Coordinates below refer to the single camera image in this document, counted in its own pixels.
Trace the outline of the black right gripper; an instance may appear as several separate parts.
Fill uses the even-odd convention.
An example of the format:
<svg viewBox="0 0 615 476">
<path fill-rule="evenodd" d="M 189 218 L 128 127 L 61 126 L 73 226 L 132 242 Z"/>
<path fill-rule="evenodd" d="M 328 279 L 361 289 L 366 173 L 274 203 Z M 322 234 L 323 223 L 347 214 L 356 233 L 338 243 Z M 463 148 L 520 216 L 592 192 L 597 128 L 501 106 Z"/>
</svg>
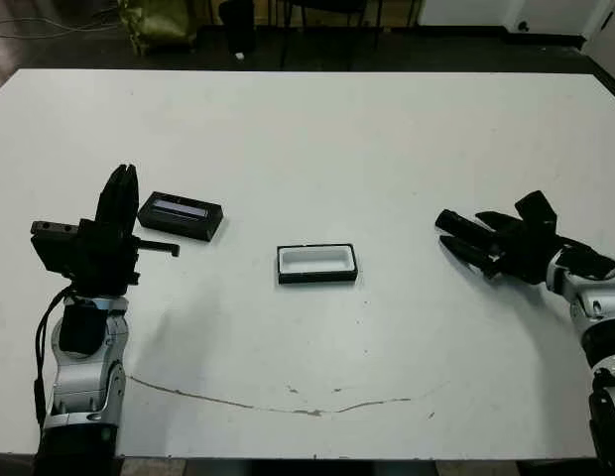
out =
<svg viewBox="0 0 615 476">
<path fill-rule="evenodd" d="M 515 203 L 519 218 L 497 212 L 482 211 L 476 218 L 495 231 L 499 258 L 493 240 L 468 242 L 455 236 L 440 236 L 440 243 L 458 260 L 477 268 L 485 278 L 501 273 L 536 285 L 546 279 L 553 256 L 563 247 L 556 233 L 557 215 L 546 196 L 530 192 Z"/>
</svg>

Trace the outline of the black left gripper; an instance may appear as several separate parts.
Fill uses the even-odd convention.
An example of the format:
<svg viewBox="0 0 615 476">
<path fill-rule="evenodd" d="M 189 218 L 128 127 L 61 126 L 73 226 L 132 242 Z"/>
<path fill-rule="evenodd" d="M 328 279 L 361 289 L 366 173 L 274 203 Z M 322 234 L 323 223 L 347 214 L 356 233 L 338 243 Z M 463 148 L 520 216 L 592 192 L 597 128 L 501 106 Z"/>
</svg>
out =
<svg viewBox="0 0 615 476">
<path fill-rule="evenodd" d="M 135 267 L 141 250 L 180 254 L 177 244 L 133 234 L 138 206 L 136 169 L 120 165 L 99 195 L 95 221 L 82 218 L 76 225 L 35 221 L 31 243 L 46 270 L 70 280 L 79 295 L 121 297 L 138 284 Z"/>
</svg>

